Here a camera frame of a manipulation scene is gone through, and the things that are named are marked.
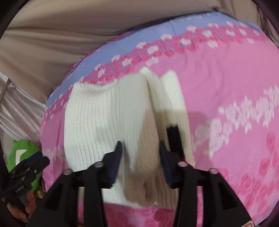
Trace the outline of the beige curtain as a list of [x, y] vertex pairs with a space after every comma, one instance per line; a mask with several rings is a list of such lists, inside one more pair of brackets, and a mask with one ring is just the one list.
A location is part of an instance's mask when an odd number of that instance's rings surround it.
[[43, 106], [75, 62], [132, 28], [212, 10], [278, 43], [278, 1], [1, 1], [1, 129], [37, 141]]

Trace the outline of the green cloth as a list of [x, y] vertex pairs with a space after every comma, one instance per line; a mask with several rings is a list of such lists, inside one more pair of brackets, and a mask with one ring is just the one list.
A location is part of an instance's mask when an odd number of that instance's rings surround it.
[[26, 159], [32, 157], [32, 161], [36, 161], [39, 155], [42, 156], [41, 149], [37, 144], [30, 140], [13, 140], [11, 153], [7, 159], [7, 169], [17, 180], [22, 180], [24, 173], [30, 167], [30, 162]]

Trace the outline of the pink floral bed sheet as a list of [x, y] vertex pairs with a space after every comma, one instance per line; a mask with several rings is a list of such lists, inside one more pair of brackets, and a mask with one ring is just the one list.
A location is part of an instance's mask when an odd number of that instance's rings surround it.
[[[256, 25], [210, 12], [121, 35], [78, 61], [49, 96], [40, 142], [46, 189], [70, 168], [67, 102], [76, 83], [104, 86], [148, 68], [178, 75], [189, 119], [193, 167], [214, 167], [255, 224], [278, 202], [278, 47]], [[109, 226], [171, 226], [175, 208], [105, 202]]]

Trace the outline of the white red black knit sweater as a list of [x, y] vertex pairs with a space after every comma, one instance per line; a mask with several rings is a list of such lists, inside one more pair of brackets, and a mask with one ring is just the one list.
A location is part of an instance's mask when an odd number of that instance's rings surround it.
[[64, 151], [74, 171], [87, 169], [123, 144], [116, 182], [104, 189], [106, 203], [133, 208], [175, 208], [160, 164], [159, 142], [178, 126], [186, 160], [194, 164], [188, 114], [178, 75], [158, 76], [144, 67], [104, 86], [76, 83], [67, 102]]

